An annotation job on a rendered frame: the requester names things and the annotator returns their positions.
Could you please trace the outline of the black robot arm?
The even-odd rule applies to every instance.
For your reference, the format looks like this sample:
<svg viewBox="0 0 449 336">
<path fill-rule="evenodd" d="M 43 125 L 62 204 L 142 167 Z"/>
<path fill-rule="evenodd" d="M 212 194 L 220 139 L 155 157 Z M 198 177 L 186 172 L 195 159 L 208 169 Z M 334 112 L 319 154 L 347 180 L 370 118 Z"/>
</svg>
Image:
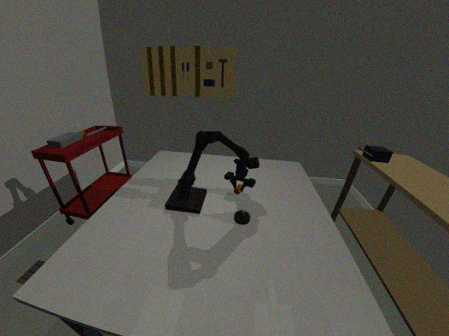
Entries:
<svg viewBox="0 0 449 336">
<path fill-rule="evenodd" d="M 236 145 L 228 137 L 222 134 L 221 131 L 199 131 L 195 138 L 195 148 L 191 155 L 187 170 L 184 172 L 182 178 L 178 181 L 178 200 L 190 199 L 190 188 L 195 181 L 195 168 L 201 157 L 202 151 L 207 147 L 208 143 L 221 141 L 225 146 L 231 149 L 240 159 L 235 159 L 236 169 L 238 171 L 246 171 L 248 169 L 259 168 L 259 158 L 249 158 L 249 153 L 245 148 Z M 248 167 L 248 169 L 246 169 Z"/>
</svg>

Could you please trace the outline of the orange knob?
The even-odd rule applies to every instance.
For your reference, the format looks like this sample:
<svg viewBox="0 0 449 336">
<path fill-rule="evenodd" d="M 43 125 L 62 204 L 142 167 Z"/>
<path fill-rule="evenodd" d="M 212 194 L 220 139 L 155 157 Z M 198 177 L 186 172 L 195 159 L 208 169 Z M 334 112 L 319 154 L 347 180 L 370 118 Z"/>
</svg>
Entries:
<svg viewBox="0 0 449 336">
<path fill-rule="evenodd" d="M 239 195 L 241 192 L 242 192 L 242 185 L 239 184 L 239 185 L 235 188 L 234 193 L 237 194 L 237 195 Z"/>
</svg>

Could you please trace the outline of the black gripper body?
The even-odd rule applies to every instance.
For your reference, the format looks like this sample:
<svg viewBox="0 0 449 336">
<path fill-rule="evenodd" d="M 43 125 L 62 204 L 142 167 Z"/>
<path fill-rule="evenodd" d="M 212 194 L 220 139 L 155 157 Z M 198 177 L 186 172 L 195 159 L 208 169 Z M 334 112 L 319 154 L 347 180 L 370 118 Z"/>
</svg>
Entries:
<svg viewBox="0 0 449 336">
<path fill-rule="evenodd" d="M 253 188 L 254 187 L 254 185 L 255 185 L 255 183 L 256 183 L 256 181 L 254 180 L 254 179 L 252 179 L 252 178 L 249 178 L 249 179 L 245 179 L 245 174 L 246 174 L 246 171 L 247 170 L 245 170 L 245 171 L 238 171 L 238 170 L 236 170 L 236 175 L 234 176 L 234 173 L 233 172 L 227 172 L 225 175 L 224 175 L 224 179 L 226 179 L 226 180 L 231 180 L 231 181 L 235 181 L 235 180 L 238 180 L 238 181 L 241 181 L 241 182 L 244 182 L 244 184 L 245 185 L 247 185 L 248 187 L 250 187 L 250 188 Z"/>
</svg>

